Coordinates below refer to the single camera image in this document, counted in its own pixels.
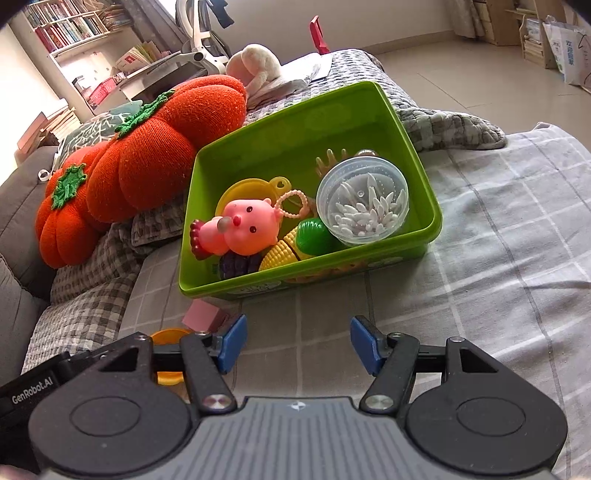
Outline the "orange pumpkin shaped container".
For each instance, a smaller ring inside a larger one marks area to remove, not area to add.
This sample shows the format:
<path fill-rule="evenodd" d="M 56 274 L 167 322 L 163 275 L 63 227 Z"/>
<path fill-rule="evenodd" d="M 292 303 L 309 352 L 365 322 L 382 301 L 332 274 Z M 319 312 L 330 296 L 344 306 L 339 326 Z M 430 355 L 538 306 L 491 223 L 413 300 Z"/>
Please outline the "orange pumpkin shaped container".
<path fill-rule="evenodd" d="M 172 387 L 183 383 L 179 342 L 188 334 L 188 330 L 181 328 L 169 328 L 151 334 L 159 385 Z"/>

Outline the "white plush toy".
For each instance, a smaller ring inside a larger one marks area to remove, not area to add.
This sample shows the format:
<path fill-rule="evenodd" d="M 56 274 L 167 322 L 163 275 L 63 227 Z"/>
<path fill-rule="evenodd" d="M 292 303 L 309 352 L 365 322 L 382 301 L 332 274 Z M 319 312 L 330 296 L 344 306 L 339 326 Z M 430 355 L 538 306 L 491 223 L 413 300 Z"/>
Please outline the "white plush toy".
<path fill-rule="evenodd" d="M 308 86 L 308 78 L 290 75 L 269 48 L 249 44 L 233 54 L 225 66 L 228 76 L 245 86 L 247 108 L 283 99 Z"/>

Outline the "green toy vegetable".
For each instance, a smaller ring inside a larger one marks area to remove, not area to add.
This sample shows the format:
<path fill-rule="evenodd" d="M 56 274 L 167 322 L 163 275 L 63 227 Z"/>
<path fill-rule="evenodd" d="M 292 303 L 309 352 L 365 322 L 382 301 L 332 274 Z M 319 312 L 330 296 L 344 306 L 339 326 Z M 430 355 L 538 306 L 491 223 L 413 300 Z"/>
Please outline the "green toy vegetable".
<path fill-rule="evenodd" d="M 339 240 L 332 235 L 320 218 L 308 218 L 297 225 L 297 249 L 310 256 L 321 256 L 338 251 Z"/>

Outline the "small orange pumpkin plush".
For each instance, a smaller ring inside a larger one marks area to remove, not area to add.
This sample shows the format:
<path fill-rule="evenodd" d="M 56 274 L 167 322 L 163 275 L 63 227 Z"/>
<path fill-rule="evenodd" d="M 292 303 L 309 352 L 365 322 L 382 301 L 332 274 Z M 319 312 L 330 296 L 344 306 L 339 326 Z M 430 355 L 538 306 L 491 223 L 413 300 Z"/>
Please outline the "small orange pumpkin plush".
<path fill-rule="evenodd" d="M 110 225 L 88 210 L 87 184 L 105 142 L 72 153 L 49 179 L 37 211 L 35 234 L 43 261 L 53 269 L 85 263 Z"/>

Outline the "yellow plastic lid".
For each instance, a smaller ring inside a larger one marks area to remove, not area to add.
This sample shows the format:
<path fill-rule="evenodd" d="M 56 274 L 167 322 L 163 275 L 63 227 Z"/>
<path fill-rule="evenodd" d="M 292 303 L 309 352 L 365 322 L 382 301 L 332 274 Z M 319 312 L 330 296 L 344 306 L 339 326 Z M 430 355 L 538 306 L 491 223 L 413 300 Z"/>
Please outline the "yellow plastic lid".
<path fill-rule="evenodd" d="M 224 191 L 215 208 L 215 216 L 221 216 L 225 206 L 235 200 L 269 198 L 271 203 L 281 195 L 290 191 L 290 180 L 283 176 L 277 176 L 270 180 L 260 178 L 246 178 L 235 182 Z"/>

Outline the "purple toy grapes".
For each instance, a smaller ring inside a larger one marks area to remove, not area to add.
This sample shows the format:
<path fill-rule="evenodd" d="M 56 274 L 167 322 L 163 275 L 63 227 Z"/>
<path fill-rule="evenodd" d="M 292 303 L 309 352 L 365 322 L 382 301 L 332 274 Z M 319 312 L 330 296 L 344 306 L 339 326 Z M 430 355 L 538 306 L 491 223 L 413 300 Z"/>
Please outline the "purple toy grapes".
<path fill-rule="evenodd" d="M 256 253 L 249 256 L 227 252 L 219 258 L 218 271 L 221 280 L 231 279 L 259 271 L 263 255 Z"/>

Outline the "grey checked quilted blanket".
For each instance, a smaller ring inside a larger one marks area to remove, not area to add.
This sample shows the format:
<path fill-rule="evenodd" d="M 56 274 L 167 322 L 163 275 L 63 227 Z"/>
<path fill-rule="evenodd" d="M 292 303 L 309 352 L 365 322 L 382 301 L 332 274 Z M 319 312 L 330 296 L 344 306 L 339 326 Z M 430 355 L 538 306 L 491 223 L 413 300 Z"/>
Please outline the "grey checked quilted blanket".
<path fill-rule="evenodd" d="M 95 350 L 134 331 L 180 324 L 190 299 L 178 287 L 186 199 L 110 226 L 90 259 L 57 271 L 23 372 L 62 353 Z"/>

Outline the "grey grid bed sheet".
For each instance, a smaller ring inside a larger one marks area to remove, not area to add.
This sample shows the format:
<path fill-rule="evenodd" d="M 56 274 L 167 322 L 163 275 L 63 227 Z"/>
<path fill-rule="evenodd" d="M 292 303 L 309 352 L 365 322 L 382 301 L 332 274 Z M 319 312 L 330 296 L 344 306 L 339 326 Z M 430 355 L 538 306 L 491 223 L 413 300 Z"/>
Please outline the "grey grid bed sheet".
<path fill-rule="evenodd" d="M 552 397 L 569 439 L 563 478 L 590 472 L 590 149 L 543 124 L 494 151 L 426 153 L 443 211 L 428 252 L 374 271 L 231 305 L 249 337 L 235 396 L 359 398 L 370 376 L 349 342 L 363 315 L 425 344 L 459 335 Z"/>

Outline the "large orange pumpkin plush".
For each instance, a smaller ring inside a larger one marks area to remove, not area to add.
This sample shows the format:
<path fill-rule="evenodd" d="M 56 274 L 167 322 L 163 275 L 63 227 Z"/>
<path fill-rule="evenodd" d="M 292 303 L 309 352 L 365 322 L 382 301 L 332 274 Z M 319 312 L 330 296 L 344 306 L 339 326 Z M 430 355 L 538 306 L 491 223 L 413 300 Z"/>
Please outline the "large orange pumpkin plush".
<path fill-rule="evenodd" d="M 228 75 L 183 82 L 142 106 L 98 149 L 86 186 L 89 213 L 115 223 L 178 197 L 197 152 L 242 127 L 245 86 Z"/>

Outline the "yellow toy corn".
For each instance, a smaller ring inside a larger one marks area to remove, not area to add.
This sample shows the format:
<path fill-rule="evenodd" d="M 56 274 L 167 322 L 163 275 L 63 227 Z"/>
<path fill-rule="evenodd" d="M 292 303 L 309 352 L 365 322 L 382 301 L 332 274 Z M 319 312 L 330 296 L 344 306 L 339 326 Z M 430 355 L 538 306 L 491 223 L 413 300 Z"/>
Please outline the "yellow toy corn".
<path fill-rule="evenodd" d="M 290 265 L 300 261 L 301 258 L 297 254 L 296 237 L 297 228 L 284 235 L 276 245 L 270 248 L 266 256 L 263 257 L 263 261 L 259 265 L 259 271 Z"/>

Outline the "white desk chair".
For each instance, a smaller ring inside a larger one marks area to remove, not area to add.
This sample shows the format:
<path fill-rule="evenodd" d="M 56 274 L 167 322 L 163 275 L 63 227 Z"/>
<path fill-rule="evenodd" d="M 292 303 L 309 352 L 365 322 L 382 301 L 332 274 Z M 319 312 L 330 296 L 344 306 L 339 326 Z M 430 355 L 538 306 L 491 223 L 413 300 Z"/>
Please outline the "white desk chair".
<path fill-rule="evenodd" d="M 138 37 L 163 51 L 163 57 L 133 77 L 150 87 L 158 81 L 181 83 L 194 76 L 221 74 L 228 45 L 212 29 L 211 18 L 225 29 L 233 24 L 225 1 L 133 1 L 127 4 Z"/>

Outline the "pink bead loop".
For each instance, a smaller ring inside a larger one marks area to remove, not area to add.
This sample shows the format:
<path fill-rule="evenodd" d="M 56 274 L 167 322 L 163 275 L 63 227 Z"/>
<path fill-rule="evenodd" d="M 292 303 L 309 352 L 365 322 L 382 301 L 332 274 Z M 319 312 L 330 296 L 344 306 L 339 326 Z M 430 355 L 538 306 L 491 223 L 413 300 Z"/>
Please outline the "pink bead loop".
<path fill-rule="evenodd" d="M 311 213 L 310 201 L 303 191 L 293 189 L 283 193 L 274 203 L 280 216 L 289 219 L 304 219 Z"/>

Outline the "beige rubber hand toy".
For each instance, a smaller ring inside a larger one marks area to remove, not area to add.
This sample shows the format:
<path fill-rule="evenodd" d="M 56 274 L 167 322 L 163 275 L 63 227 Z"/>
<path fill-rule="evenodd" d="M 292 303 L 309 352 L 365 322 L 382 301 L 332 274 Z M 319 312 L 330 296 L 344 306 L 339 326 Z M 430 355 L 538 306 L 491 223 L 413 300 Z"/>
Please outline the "beige rubber hand toy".
<path fill-rule="evenodd" d="M 348 151 L 346 151 L 345 148 L 342 148 L 339 156 L 335 155 L 335 152 L 329 148 L 325 151 L 325 157 L 315 157 L 315 173 L 318 175 L 318 178 L 322 179 L 332 170 L 332 168 L 337 166 L 339 162 L 348 158 Z"/>

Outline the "wooden bookshelf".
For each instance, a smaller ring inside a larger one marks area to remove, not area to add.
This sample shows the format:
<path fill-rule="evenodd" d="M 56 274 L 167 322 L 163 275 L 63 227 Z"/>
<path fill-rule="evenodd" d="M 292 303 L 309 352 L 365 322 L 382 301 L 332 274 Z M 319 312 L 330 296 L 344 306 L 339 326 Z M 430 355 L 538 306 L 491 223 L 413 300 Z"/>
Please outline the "wooden bookshelf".
<path fill-rule="evenodd" d="M 116 62 L 139 38 L 121 1 L 30 1 L 9 26 L 80 120 L 129 101 L 119 88 Z"/>

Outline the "pink rectangular box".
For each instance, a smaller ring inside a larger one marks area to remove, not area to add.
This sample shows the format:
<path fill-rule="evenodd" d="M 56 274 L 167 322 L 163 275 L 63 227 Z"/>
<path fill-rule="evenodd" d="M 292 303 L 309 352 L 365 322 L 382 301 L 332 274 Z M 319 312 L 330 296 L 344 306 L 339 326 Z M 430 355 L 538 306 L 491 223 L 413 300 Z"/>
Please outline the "pink rectangular box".
<path fill-rule="evenodd" d="M 214 304 L 204 300 L 192 301 L 181 323 L 194 332 L 216 332 L 228 319 L 229 314 Z"/>

